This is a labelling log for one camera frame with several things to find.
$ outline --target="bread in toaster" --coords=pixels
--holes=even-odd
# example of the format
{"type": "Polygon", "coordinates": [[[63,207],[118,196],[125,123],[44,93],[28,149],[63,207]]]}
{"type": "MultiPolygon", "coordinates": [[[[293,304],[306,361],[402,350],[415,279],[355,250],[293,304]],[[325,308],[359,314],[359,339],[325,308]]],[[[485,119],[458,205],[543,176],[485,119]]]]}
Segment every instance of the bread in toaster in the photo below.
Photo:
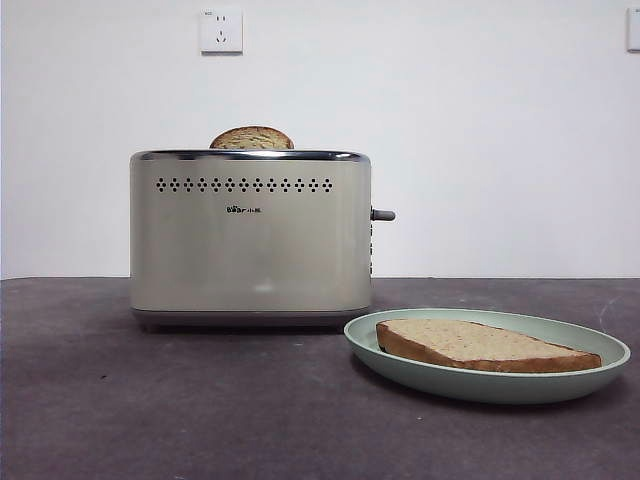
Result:
{"type": "Polygon", "coordinates": [[[293,141],[275,128],[251,126],[227,130],[209,148],[282,150],[293,148],[293,141]]]}
{"type": "Polygon", "coordinates": [[[397,319],[376,325],[387,353],[447,367],[546,373],[602,366],[599,355],[462,320],[397,319]]]}

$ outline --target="electrical socket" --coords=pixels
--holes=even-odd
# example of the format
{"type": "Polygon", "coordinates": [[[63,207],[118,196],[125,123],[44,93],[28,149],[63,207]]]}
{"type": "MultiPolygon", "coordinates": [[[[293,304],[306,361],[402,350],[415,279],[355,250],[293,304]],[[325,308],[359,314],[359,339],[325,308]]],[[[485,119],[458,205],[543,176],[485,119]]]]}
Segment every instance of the electrical socket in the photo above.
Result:
{"type": "Polygon", "coordinates": [[[640,6],[627,10],[627,51],[640,52],[640,6]]]}
{"type": "Polygon", "coordinates": [[[240,7],[208,8],[200,16],[202,53],[242,52],[242,10],[240,7]]]}

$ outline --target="stainless steel toaster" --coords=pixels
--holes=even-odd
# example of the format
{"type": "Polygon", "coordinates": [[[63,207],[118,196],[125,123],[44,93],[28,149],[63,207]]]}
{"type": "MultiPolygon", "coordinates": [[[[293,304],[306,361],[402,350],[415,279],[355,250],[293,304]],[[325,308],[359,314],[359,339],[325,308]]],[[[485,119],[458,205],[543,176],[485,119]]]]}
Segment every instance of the stainless steel toaster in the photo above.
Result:
{"type": "Polygon", "coordinates": [[[134,154],[131,308],[143,325],[340,325],[371,303],[365,155],[134,154]]]}

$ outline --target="toast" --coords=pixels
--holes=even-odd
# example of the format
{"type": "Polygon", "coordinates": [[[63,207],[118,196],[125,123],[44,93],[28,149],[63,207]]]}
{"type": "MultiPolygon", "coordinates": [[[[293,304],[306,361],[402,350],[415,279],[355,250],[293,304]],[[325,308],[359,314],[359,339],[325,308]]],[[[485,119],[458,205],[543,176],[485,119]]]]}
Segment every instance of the toast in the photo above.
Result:
{"type": "Polygon", "coordinates": [[[209,148],[286,150],[293,148],[293,141],[275,128],[240,127],[218,135],[209,148]]]}
{"type": "Polygon", "coordinates": [[[376,325],[387,353],[489,372],[571,372],[602,366],[599,355],[462,320],[397,319],[376,325]]]}

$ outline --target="light green plate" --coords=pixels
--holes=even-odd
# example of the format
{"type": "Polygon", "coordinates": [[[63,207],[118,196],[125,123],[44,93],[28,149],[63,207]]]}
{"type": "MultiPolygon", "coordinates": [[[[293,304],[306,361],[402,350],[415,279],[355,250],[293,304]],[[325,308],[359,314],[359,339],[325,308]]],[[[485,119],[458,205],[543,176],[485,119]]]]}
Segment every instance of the light green plate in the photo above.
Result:
{"type": "Polygon", "coordinates": [[[488,403],[550,403],[588,395],[620,373],[631,352],[621,341],[590,328],[514,313],[419,308],[355,318],[344,327],[354,353],[379,374],[407,387],[445,397],[488,403]],[[602,367],[562,373],[483,372],[408,360],[380,350],[376,323],[394,318],[468,320],[597,353],[602,367]]]}

